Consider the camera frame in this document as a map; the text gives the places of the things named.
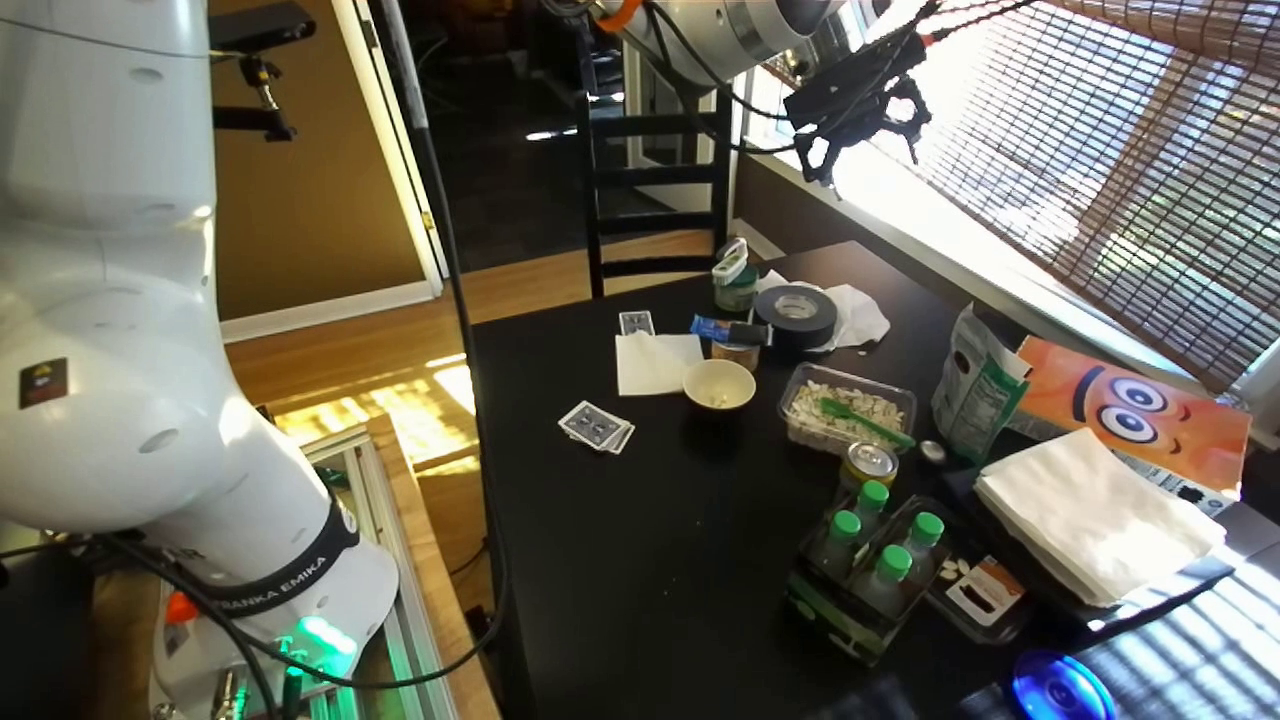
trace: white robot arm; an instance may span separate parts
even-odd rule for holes
[[[205,0],[0,0],[0,98],[0,515],[135,527],[251,637],[350,675],[396,563],[230,374]],[[214,637],[157,646],[176,717],[242,663]]]
[[[705,92],[734,78],[803,45],[845,0],[586,0],[606,34],[626,35],[668,81]],[[916,144],[927,126],[927,103],[910,70],[923,61],[922,21],[940,11],[940,0],[848,0],[857,30],[842,21],[848,53],[799,78],[783,101],[798,128],[803,179],[831,185],[842,147],[899,132]]]

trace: table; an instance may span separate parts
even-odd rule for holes
[[[923,290],[857,240],[776,267],[873,292],[894,332],[868,357],[824,364],[914,387],[927,409],[965,297]],[[1032,625],[1015,649],[976,649],[922,610],[868,674],[803,634],[779,594],[831,500],[838,456],[783,442],[776,400],[798,360],[769,357],[757,400],[734,417],[691,414],[683,395],[620,400],[620,308],[683,332],[691,311],[713,311],[713,290],[687,281],[478,332],[483,491],[514,581],[514,717],[958,717],[1020,649],[1077,646],[1064,625]],[[626,456],[562,435],[555,417],[575,400],[637,422]],[[910,461],[899,486],[932,477]],[[1278,539],[1268,523],[1248,527],[1263,527],[1248,550]]]

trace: small white bowl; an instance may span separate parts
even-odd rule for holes
[[[683,378],[683,395],[698,409],[734,414],[745,409],[757,395],[757,378],[734,360],[699,360]]]

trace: green light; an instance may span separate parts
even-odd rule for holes
[[[333,675],[352,675],[362,659],[362,646],[333,630],[324,617],[305,617],[302,625],[293,625],[293,634],[281,637],[281,652]]]

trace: window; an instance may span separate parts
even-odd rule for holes
[[[1278,23],[1272,0],[1056,0],[965,30],[914,71],[936,116],[914,178],[1234,387],[1280,345]]]

